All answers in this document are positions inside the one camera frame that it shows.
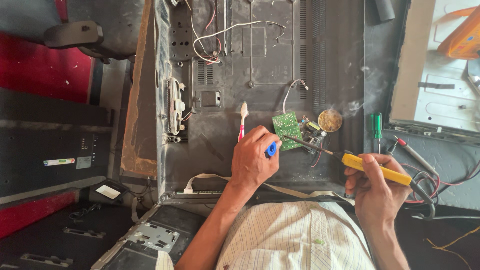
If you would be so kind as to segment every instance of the green screwdriver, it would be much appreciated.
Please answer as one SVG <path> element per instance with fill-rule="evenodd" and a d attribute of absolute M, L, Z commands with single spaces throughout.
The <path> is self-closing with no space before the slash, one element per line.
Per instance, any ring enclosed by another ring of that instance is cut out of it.
<path fill-rule="evenodd" d="M 372 131 L 373 137 L 378 140 L 378 153 L 381 154 L 380 139 L 382 138 L 382 113 L 372 114 Z"/>

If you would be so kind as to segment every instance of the blue solder spool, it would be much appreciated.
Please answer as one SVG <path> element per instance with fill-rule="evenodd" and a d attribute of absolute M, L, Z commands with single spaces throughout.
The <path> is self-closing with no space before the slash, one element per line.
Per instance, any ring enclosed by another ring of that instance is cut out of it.
<path fill-rule="evenodd" d="M 273 155 L 276 153 L 276 142 L 273 142 L 265 151 L 270 157 L 273 157 Z"/>

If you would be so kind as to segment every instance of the power supply board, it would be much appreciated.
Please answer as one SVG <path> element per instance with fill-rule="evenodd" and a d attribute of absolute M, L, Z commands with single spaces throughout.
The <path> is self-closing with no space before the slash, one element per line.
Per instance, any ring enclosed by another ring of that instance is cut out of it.
<path fill-rule="evenodd" d="M 289 112 L 286 114 L 274 116 L 272 117 L 272 120 L 273 127 L 275 128 L 275 133 L 278 135 L 278 137 L 280 137 L 280 140 L 283 142 L 282 146 L 280 147 L 280 151 L 286 151 L 302 146 L 301 144 L 294 142 L 286 137 L 282 137 L 288 135 L 294 138 L 302 138 L 295 112 Z"/>

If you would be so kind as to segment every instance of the toothbrush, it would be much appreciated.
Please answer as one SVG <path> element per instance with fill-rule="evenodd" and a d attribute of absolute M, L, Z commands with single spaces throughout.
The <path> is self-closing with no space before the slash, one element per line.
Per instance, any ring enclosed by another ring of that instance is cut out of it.
<path fill-rule="evenodd" d="M 241 106 L 240 115 L 241 115 L 240 134 L 237 142 L 239 142 L 245 136 L 245 117 L 248 116 L 248 108 L 247 108 L 246 102 L 244 102 Z"/>

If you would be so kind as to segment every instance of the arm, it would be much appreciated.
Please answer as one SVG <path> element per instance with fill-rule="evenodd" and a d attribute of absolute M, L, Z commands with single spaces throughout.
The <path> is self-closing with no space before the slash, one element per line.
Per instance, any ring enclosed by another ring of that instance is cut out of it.
<path fill-rule="evenodd" d="M 345 188 L 347 194 L 353 194 L 357 188 L 355 212 L 370 243 L 376 264 L 383 270 L 410 269 L 398 244 L 394 221 L 412 190 L 409 186 L 385 180 L 379 163 L 388 169 L 408 174 L 390 156 L 368 154 L 359 157 L 363 158 L 365 172 L 347 168 Z"/>
<path fill-rule="evenodd" d="M 273 142 L 280 149 L 282 142 L 278 136 L 259 126 L 235 146 L 232 179 L 175 270 L 215 268 L 218 254 L 235 217 L 257 188 L 278 171 L 280 151 L 269 159 L 265 157 L 265 150 Z"/>

